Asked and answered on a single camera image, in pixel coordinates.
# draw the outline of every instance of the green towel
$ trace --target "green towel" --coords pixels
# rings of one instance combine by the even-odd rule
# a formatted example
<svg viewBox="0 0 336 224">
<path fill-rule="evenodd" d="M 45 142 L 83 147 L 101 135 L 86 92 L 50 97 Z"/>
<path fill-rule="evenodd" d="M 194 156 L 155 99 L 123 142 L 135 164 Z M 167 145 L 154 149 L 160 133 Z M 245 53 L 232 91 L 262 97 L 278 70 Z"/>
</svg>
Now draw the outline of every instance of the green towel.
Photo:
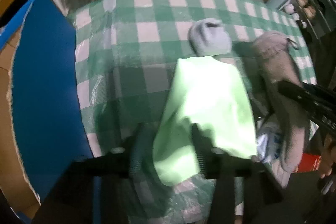
<svg viewBox="0 0 336 224">
<path fill-rule="evenodd" d="M 193 123 L 230 155 L 256 155 L 251 107 L 235 66 L 210 56 L 177 61 L 153 145 L 154 167 L 164 185 L 176 185 L 200 172 L 190 136 Z"/>
</svg>

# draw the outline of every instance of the cardboard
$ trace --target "cardboard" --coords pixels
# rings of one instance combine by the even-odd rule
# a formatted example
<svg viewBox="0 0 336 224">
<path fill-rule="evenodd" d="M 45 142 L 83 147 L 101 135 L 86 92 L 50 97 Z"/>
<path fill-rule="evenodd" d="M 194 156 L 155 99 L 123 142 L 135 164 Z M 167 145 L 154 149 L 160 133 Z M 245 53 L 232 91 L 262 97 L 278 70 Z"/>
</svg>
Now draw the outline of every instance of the cardboard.
<svg viewBox="0 0 336 224">
<path fill-rule="evenodd" d="M 0 188 L 30 218 L 73 160 L 92 157 L 75 36 L 51 0 L 29 0 L 0 35 Z"/>
</svg>

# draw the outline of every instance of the gray fabric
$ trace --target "gray fabric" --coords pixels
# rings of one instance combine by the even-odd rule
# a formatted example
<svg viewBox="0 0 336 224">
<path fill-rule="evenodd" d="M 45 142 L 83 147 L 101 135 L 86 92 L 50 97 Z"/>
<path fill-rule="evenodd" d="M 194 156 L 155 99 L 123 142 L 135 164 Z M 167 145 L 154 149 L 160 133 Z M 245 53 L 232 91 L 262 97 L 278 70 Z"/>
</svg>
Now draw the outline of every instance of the gray fabric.
<svg viewBox="0 0 336 224">
<path fill-rule="evenodd" d="M 293 100 L 278 92 L 278 82 L 290 81 L 302 87 L 298 68 L 288 52 L 288 38 L 276 31 L 266 32 L 252 48 L 257 56 L 261 74 L 272 107 L 284 134 L 280 163 L 284 171 L 292 172 L 300 163 L 305 144 L 309 140 L 310 120 L 306 112 Z"/>
<path fill-rule="evenodd" d="M 232 42 L 221 20 L 206 18 L 195 22 L 189 40 L 197 56 L 214 56 L 231 52 Z"/>
</svg>

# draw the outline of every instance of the person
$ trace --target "person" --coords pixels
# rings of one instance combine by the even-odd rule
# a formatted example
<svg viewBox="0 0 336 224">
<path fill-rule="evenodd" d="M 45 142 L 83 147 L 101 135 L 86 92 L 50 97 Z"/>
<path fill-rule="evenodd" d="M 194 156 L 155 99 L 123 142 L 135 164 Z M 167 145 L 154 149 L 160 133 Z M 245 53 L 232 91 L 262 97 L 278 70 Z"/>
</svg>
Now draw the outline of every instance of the person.
<svg viewBox="0 0 336 224">
<path fill-rule="evenodd" d="M 319 166 L 320 178 L 329 176 L 332 172 L 332 165 L 336 162 L 336 142 L 327 135 L 324 140 L 324 148 L 321 154 L 321 162 Z"/>
</svg>

